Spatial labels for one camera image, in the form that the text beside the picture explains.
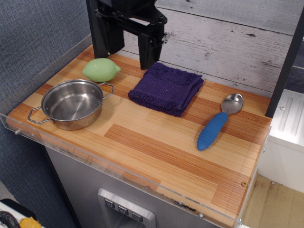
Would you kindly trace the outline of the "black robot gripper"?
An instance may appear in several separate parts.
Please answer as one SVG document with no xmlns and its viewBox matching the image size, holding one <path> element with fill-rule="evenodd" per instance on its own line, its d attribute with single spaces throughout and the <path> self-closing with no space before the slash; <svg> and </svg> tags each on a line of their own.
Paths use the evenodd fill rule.
<svg viewBox="0 0 304 228">
<path fill-rule="evenodd" d="M 154 0 L 99 0 L 96 17 L 105 22 L 108 54 L 124 47 L 124 30 L 138 35 L 141 70 L 159 61 L 167 18 Z"/>
</svg>

